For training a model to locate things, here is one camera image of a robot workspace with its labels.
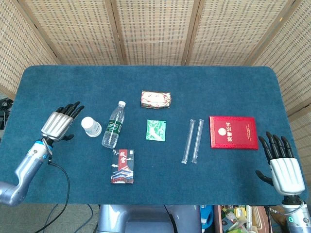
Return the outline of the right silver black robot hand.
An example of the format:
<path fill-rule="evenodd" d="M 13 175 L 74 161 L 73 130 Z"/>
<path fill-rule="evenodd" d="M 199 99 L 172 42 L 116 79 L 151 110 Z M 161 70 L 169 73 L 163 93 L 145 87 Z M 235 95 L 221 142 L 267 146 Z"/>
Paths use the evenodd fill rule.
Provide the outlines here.
<path fill-rule="evenodd" d="M 271 171 L 271 178 L 256 170 L 256 175 L 265 183 L 273 186 L 283 196 L 300 195 L 305 190 L 302 172 L 292 147 L 284 136 L 266 132 L 268 141 L 259 136 L 259 141 Z"/>

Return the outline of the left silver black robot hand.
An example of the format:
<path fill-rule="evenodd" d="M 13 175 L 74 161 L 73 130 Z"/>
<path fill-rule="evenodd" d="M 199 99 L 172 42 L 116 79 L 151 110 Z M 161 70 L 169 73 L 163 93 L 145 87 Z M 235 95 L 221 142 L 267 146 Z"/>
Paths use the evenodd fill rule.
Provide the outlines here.
<path fill-rule="evenodd" d="M 75 118 L 84 109 L 84 106 L 79 106 L 79 104 L 79 101 L 70 103 L 52 112 L 41 129 L 42 141 L 51 146 L 54 142 L 73 139 L 74 134 L 66 135 L 66 132 Z"/>

